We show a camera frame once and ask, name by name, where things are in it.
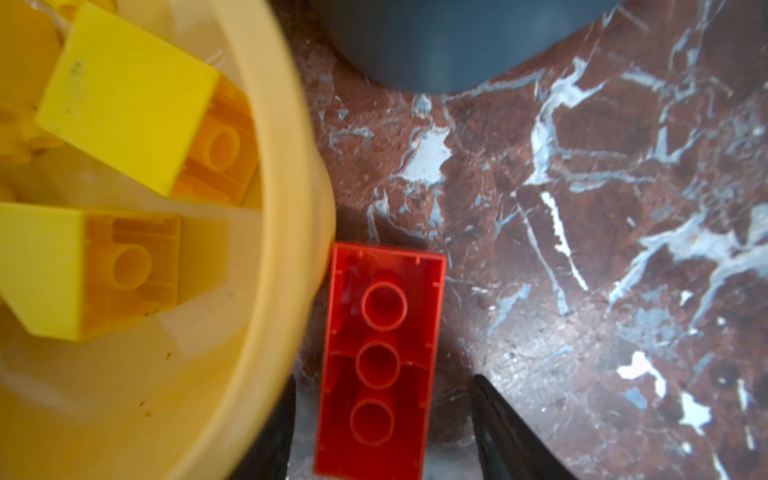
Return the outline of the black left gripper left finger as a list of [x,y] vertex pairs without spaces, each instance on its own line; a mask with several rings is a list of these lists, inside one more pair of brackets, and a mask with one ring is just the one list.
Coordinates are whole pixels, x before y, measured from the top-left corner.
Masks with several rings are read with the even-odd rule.
[[272,414],[230,479],[285,480],[295,416],[296,382],[290,377]]

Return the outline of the red lego brick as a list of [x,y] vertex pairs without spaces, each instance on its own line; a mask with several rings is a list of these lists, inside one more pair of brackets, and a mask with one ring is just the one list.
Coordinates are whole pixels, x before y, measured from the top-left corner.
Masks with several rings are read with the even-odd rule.
[[422,477],[446,265],[440,254],[334,246],[316,475]]

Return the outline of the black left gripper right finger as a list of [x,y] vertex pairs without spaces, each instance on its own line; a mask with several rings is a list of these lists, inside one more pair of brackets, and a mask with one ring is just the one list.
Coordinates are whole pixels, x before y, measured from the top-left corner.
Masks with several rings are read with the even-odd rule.
[[470,402],[485,479],[575,479],[485,376],[473,377]]

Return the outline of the yellow lego brick cluster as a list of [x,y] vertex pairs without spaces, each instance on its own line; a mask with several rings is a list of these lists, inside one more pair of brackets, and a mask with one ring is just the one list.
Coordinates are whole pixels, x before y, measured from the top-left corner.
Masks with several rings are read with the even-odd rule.
[[259,164],[237,86],[91,3],[74,19],[35,122],[167,198],[238,206]]
[[178,215],[4,202],[1,300],[31,335],[84,341],[178,303]]

